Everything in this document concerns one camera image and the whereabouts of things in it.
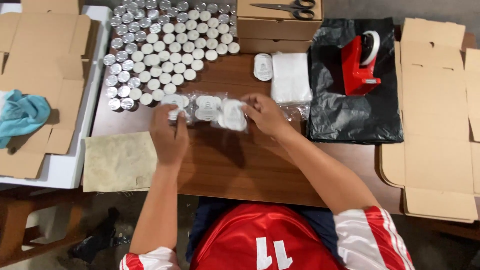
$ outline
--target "scissors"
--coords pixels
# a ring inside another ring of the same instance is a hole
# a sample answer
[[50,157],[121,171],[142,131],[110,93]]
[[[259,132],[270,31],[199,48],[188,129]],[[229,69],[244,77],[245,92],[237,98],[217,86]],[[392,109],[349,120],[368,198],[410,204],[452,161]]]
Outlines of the scissors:
[[[302,2],[308,2],[310,4],[303,5]],[[285,4],[250,4],[259,8],[283,10],[291,12],[293,17],[302,21],[311,21],[315,16],[315,13],[310,9],[315,6],[315,0],[295,0],[293,3]]]

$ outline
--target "wooden table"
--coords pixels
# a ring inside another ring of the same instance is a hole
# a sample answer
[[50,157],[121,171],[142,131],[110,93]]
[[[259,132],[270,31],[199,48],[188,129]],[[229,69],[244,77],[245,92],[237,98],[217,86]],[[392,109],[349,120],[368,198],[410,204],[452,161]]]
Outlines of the wooden table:
[[[243,54],[205,62],[197,81],[186,82],[180,90],[228,92],[234,98],[251,92],[269,95],[270,82],[261,82],[252,74],[253,57]],[[135,112],[113,112],[107,106],[105,88],[98,101],[92,136],[147,131],[153,109],[140,106]],[[300,130],[299,122],[292,125]],[[286,152],[254,124],[249,134],[215,129],[208,123],[198,123],[189,130],[191,145],[180,170],[179,193],[325,206]],[[401,213],[401,189],[382,182],[375,166],[375,146],[317,145],[356,172],[384,208]]]

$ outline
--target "tape roll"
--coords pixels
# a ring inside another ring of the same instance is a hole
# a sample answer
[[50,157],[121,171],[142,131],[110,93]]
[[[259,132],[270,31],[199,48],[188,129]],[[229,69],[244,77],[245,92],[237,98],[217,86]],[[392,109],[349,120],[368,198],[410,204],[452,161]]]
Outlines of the tape roll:
[[370,55],[367,57],[367,59],[365,59],[365,61],[360,63],[361,66],[366,66],[373,61],[375,56],[377,56],[378,49],[380,48],[380,36],[376,31],[365,31],[363,32],[363,34],[370,35],[373,38],[373,48],[372,48],[372,51],[370,52]]

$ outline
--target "rag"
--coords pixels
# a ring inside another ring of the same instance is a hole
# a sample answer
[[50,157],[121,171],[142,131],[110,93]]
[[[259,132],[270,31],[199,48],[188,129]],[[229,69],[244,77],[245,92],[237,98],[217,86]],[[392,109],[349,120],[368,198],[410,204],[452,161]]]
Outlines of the rag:
[[17,89],[0,93],[0,148],[5,148],[13,136],[37,130],[49,115],[50,106],[44,97],[22,95]]

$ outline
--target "hand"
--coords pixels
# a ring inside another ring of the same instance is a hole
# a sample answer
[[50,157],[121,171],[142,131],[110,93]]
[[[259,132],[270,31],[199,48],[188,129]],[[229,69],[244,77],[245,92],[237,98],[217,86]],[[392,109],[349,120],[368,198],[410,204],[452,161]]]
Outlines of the hand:
[[177,105],[162,105],[155,109],[150,123],[150,136],[158,157],[157,165],[173,165],[180,167],[189,138],[184,112],[177,118],[177,130],[168,123],[168,112]]
[[295,131],[288,123],[275,101],[266,95],[252,93],[241,98],[248,105],[242,106],[242,111],[250,117],[257,127],[273,139]]

